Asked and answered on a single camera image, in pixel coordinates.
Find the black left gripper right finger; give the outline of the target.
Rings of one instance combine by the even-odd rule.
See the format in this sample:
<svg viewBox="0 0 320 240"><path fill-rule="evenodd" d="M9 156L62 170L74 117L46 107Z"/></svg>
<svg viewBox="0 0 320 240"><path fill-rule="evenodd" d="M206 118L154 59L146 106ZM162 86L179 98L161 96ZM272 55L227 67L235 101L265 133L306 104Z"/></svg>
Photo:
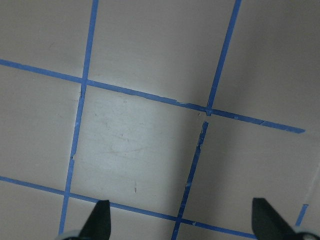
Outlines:
<svg viewBox="0 0 320 240"><path fill-rule="evenodd" d="M296 232L265 198L253 198L251 228L258 240L289 240Z"/></svg>

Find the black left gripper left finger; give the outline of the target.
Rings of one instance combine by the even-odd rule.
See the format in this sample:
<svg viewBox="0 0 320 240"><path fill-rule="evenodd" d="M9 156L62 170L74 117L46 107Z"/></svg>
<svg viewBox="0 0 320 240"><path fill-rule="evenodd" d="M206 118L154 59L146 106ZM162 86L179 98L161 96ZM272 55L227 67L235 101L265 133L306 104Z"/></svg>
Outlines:
<svg viewBox="0 0 320 240"><path fill-rule="evenodd" d="M80 240L109 240L110 236L110 201L99 200L83 225L78 238Z"/></svg>

